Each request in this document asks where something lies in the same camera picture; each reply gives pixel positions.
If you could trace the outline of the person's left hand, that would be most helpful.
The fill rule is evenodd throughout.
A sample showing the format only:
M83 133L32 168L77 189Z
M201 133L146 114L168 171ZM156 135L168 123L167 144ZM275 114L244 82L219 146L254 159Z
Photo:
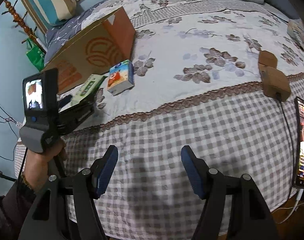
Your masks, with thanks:
M65 142L59 139L42 154L27 150L23 174L25 181L35 192L39 191L48 180L48 164L53 157L60 155L63 159L67 158L65 147Z

